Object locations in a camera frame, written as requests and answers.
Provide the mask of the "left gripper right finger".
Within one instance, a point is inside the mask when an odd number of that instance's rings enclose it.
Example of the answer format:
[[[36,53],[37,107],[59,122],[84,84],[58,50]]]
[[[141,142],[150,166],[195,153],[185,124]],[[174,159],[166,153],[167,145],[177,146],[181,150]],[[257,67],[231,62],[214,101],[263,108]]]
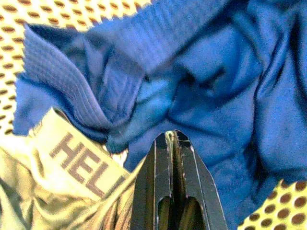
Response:
[[[214,179],[190,140],[172,133],[173,195],[179,230],[228,229]]]

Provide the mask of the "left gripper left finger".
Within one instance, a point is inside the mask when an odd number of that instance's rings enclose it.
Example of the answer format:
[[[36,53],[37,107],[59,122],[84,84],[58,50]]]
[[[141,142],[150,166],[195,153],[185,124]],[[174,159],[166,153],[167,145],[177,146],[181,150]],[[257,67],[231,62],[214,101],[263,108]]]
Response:
[[[171,222],[171,182],[165,134],[152,143],[138,173],[132,205],[132,230],[168,230]]]

